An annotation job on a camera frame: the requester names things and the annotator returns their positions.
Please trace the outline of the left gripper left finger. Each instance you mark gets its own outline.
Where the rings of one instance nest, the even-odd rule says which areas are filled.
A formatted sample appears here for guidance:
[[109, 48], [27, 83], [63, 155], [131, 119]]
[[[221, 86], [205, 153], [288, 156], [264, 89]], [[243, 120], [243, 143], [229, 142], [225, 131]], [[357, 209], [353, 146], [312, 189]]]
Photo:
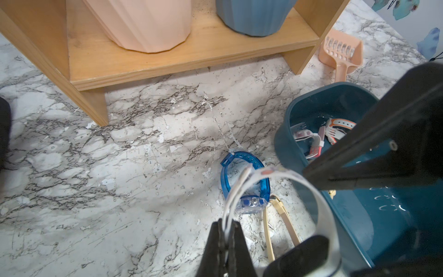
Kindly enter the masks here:
[[222, 231], [222, 220], [213, 222], [205, 245], [197, 277], [223, 277], [225, 270], [226, 243]]

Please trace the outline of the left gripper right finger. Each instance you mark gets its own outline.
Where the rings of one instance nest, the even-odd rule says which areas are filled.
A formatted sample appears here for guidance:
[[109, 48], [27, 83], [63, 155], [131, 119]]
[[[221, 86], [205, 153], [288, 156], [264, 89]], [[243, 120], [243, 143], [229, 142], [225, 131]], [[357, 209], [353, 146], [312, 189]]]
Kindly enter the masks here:
[[241, 224], [234, 220], [228, 232], [226, 266], [229, 277], [257, 277]]

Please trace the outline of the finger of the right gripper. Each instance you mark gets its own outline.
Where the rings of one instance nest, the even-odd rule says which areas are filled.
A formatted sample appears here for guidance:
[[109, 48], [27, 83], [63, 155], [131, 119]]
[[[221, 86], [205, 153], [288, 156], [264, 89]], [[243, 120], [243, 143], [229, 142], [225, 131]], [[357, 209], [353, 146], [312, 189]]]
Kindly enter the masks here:
[[272, 262], [264, 277], [304, 277], [326, 263], [329, 239], [315, 235]]

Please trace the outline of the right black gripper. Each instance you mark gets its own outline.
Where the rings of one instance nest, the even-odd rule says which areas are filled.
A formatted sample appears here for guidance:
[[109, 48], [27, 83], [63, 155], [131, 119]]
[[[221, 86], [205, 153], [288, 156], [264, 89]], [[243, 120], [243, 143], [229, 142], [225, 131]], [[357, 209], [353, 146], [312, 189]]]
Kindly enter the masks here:
[[443, 66], [409, 70], [338, 143], [303, 170], [319, 190], [379, 188], [391, 192], [406, 228], [379, 217], [382, 248], [357, 277], [443, 274]]

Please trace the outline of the teal storage box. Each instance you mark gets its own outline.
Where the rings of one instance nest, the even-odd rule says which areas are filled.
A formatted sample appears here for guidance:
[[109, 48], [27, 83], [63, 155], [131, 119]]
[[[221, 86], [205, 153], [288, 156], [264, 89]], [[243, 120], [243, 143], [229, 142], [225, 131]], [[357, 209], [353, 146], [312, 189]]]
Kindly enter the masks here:
[[[308, 165], [311, 141], [297, 142], [293, 126], [318, 132], [330, 118], [359, 122], [377, 103], [368, 90], [334, 83], [295, 98], [274, 139], [281, 164], [301, 173]], [[443, 253], [443, 183], [407, 188], [323, 192], [337, 225], [342, 265], [350, 273]]]

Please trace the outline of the white clear strap watch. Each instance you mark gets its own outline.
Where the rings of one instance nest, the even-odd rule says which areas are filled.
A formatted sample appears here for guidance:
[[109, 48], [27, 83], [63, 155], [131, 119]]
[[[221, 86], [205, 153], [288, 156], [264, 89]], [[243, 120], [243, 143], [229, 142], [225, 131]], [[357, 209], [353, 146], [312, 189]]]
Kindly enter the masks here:
[[[269, 189], [268, 182], [270, 179], [289, 179], [297, 189], [304, 187], [305, 192], [308, 193], [309, 197], [314, 201], [314, 210], [318, 213], [318, 218], [316, 220], [314, 220], [308, 214], [308, 210], [301, 202], [301, 193], [299, 191], [291, 193], [288, 196], [284, 196], [283, 189], [279, 188], [275, 194], [284, 203], [291, 222], [299, 235], [301, 243], [315, 235], [321, 235], [329, 239], [328, 257], [326, 263], [320, 268], [316, 269], [314, 272], [307, 274], [305, 277], [335, 276], [337, 273], [339, 273], [341, 268], [339, 237], [333, 213], [323, 195], [310, 182], [303, 178], [303, 176], [292, 170], [272, 166], [254, 169], [252, 165], [245, 166], [242, 173], [236, 174], [236, 182], [232, 185], [227, 183], [229, 180], [228, 174], [223, 175], [221, 178], [223, 191], [226, 195], [224, 212], [223, 216], [221, 217], [222, 231], [224, 233], [224, 241], [226, 243], [225, 276], [228, 276], [226, 266], [228, 232], [232, 225], [232, 221], [234, 220], [234, 214], [236, 212], [257, 212], [260, 215], [259, 220], [263, 222], [263, 210], [269, 205], [270, 195], [268, 195], [268, 199], [266, 201], [260, 202], [258, 196], [247, 196], [245, 195], [245, 192], [250, 187], [254, 187], [260, 183], [265, 185], [263, 191], [267, 192]], [[273, 225], [273, 223], [271, 223], [271, 219], [280, 219], [280, 216], [278, 214], [272, 215], [276, 212], [272, 207], [269, 208], [268, 212], [271, 217], [269, 219], [269, 223]], [[282, 257], [285, 253], [295, 247], [284, 224], [281, 224], [281, 226], [278, 227], [276, 234], [273, 235], [272, 245], [275, 260]], [[256, 263], [253, 261], [252, 256], [251, 260], [257, 276], [263, 277], [265, 269], [271, 263]]]

